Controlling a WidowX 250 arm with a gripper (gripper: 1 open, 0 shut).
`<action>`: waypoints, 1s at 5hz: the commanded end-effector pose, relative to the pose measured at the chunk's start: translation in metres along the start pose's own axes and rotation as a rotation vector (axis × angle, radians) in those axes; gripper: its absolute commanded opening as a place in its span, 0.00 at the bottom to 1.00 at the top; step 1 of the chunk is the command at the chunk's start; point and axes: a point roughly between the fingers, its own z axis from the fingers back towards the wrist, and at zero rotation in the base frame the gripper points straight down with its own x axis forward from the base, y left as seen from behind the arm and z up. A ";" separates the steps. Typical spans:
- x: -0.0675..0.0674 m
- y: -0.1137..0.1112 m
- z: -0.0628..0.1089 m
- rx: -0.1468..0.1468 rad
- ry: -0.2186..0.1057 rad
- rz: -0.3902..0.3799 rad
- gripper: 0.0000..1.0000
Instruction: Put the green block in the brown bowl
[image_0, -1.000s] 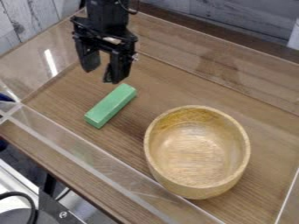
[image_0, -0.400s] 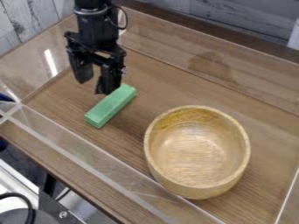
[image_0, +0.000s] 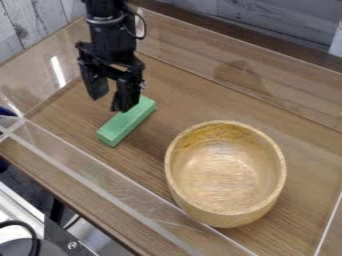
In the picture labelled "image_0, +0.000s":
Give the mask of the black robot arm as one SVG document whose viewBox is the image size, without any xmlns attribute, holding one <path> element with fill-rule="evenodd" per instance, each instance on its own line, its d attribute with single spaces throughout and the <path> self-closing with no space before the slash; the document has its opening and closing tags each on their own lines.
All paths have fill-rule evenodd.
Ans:
<svg viewBox="0 0 342 256">
<path fill-rule="evenodd" d="M 144 63 L 135 56 L 135 17 L 142 16 L 128 7 L 128 0 L 82 0 L 91 41 L 79 41 L 78 64 L 90 97 L 100 99 L 108 92 L 108 80 L 116 82 L 111 110 L 128 112 L 139 104 L 144 86 Z"/>
</svg>

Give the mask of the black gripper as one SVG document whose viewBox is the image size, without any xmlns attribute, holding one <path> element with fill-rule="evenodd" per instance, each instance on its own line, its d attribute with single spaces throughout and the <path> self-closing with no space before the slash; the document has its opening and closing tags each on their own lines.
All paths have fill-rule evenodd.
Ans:
<svg viewBox="0 0 342 256">
<path fill-rule="evenodd" d="M 144 64 L 135 56 L 134 18 L 87 18 L 91 41 L 79 41 L 78 63 L 90 97 L 100 99 L 110 91 L 108 80 L 116 81 L 111 110 L 128 112 L 139 103 Z"/>
</svg>

